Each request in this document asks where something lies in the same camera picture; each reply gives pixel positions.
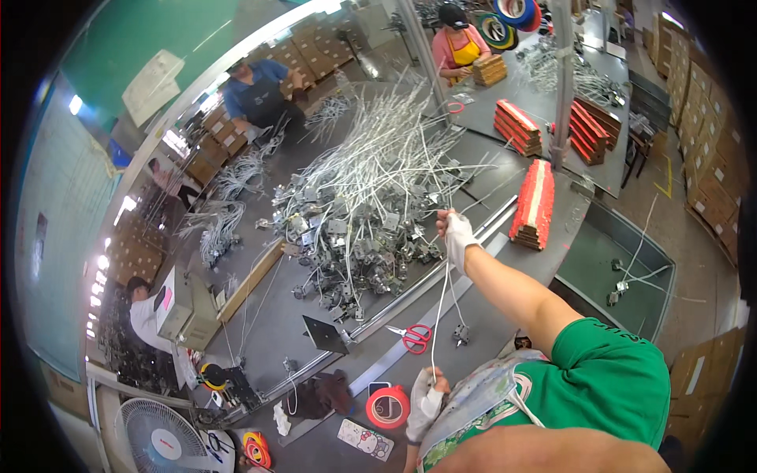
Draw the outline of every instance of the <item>woman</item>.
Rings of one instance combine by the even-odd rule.
[[[438,366],[422,370],[405,473],[668,471],[656,453],[670,400],[662,353],[494,259],[454,209],[440,210],[436,226],[450,261],[535,350],[513,339],[451,392]]]
[[[491,56],[491,50],[476,28],[469,28],[465,12],[457,5],[442,4],[439,21],[444,26],[434,36],[431,52],[441,68],[439,76],[452,86],[471,74],[473,61]]]

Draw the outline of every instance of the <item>scissors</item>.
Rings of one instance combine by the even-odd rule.
[[[391,325],[386,325],[386,328],[393,331],[395,334],[401,335],[403,345],[405,345],[407,351],[411,352],[414,355],[420,355],[421,353],[425,352],[428,341],[431,340],[431,328],[427,327],[426,325],[415,324],[404,330],[397,327],[392,327]],[[423,334],[418,332],[418,328],[422,328],[426,331],[426,333]]]

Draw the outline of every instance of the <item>blue shirt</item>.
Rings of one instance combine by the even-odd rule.
[[[287,74],[289,74],[289,69],[284,64],[271,61],[270,59],[261,59],[259,61],[251,62],[248,66],[252,69],[253,84],[262,79],[263,76],[278,82],[279,80],[286,79]],[[238,118],[245,114],[236,97],[239,92],[243,92],[247,87],[250,86],[232,77],[227,82],[226,87],[223,88],[223,92],[221,92],[223,95],[223,103],[231,118]]]

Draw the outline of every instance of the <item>yellow floor marking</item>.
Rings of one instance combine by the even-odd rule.
[[[657,182],[655,182],[655,187],[657,187],[660,192],[667,195],[668,199],[672,200],[673,197],[671,196],[673,195],[673,165],[671,164],[670,157],[667,154],[664,154],[663,156],[665,156],[665,159],[668,160],[668,190],[666,191],[665,189],[660,187],[660,184],[658,184]]]

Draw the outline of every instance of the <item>black cap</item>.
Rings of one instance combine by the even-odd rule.
[[[465,11],[449,2],[445,2],[439,7],[439,21],[455,30],[464,30],[470,26]]]

